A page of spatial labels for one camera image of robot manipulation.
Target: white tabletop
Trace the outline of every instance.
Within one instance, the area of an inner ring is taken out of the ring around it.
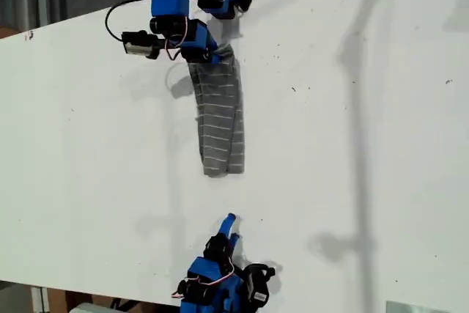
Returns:
[[[279,269],[264,312],[466,313],[468,4],[254,0],[245,174],[221,179],[169,90],[185,64],[126,55],[105,11],[0,41],[0,279],[177,304],[233,212],[245,259]]]

